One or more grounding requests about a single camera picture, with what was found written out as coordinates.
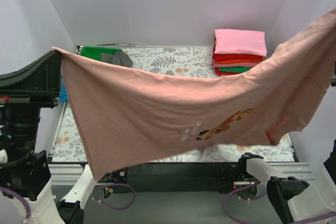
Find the blue cloth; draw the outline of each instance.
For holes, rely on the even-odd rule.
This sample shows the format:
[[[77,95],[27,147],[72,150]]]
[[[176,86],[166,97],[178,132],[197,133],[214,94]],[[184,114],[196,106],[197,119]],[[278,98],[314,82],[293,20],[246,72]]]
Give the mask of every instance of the blue cloth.
[[[66,91],[65,88],[61,88],[61,90],[59,92],[59,101],[60,102],[68,101],[68,95],[67,95],[67,91]]]

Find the gray wall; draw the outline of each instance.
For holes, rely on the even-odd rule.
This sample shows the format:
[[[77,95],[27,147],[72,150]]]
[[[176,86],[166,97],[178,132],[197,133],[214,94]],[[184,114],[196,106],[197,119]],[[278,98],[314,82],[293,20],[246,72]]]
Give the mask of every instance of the gray wall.
[[[0,0],[0,6],[0,74],[26,66],[51,46],[75,50],[50,0]],[[37,151],[50,149],[59,114],[60,106],[42,110]],[[0,223],[19,223],[17,210],[3,197],[0,197]]]
[[[287,0],[267,37],[269,51],[336,6],[336,0]],[[290,133],[299,158],[309,162],[315,176],[336,139],[336,88],[330,88],[310,124]]]
[[[51,0],[76,45],[211,45],[214,29],[268,32],[286,0]]]

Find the green bin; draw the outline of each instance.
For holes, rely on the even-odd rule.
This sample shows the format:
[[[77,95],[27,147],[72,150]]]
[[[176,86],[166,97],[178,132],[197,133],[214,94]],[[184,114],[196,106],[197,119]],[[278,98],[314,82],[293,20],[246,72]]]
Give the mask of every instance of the green bin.
[[[120,51],[118,48],[106,48],[106,47],[83,47],[80,55],[88,57],[93,60],[101,61],[100,54],[104,52],[105,54],[114,54],[116,51]]]

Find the graphic print on shirt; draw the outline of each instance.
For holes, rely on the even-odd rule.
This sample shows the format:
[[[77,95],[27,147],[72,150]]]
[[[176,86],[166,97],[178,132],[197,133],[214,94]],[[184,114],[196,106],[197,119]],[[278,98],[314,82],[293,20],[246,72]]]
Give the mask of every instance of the graphic print on shirt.
[[[244,110],[244,111],[238,111],[235,114],[229,116],[223,123],[221,123],[219,126],[215,127],[212,130],[204,130],[199,133],[196,140],[208,140],[209,138],[227,131],[231,126],[229,125],[233,121],[239,121],[243,119],[245,116],[247,116],[248,113],[250,113],[253,110],[253,108]]]

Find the floral pattern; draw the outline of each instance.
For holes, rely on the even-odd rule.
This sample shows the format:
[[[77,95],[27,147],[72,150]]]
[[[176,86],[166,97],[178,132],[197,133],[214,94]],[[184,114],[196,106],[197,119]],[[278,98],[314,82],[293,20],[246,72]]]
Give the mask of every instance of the floral pattern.
[[[133,68],[172,76],[218,77],[211,67],[212,47],[134,47],[124,51],[133,60]],[[69,104],[66,104],[60,120],[62,123],[52,161],[86,162],[84,147]],[[154,162],[236,162],[245,152],[259,154],[268,162],[292,162],[294,159],[289,143],[287,134],[277,146],[217,145],[206,149],[204,153],[193,150]]]

